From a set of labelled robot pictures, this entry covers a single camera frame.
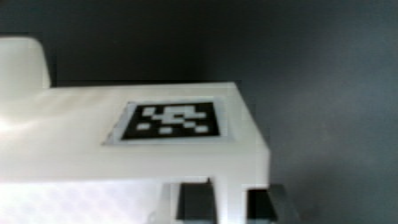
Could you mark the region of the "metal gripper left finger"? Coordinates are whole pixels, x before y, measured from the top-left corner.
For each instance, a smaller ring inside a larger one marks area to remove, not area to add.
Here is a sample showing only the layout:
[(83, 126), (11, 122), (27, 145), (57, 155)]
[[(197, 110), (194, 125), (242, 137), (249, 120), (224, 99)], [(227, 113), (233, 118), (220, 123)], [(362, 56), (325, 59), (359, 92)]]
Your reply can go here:
[(219, 224), (211, 180), (181, 184), (176, 219), (183, 224)]

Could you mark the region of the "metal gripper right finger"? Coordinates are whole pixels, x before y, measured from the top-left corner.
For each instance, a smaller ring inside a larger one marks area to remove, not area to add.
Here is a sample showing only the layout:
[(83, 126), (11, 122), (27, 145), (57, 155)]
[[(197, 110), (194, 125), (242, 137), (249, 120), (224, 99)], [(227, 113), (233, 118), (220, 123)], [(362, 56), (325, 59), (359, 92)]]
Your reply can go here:
[(247, 190), (245, 224), (300, 224), (293, 201), (281, 184)]

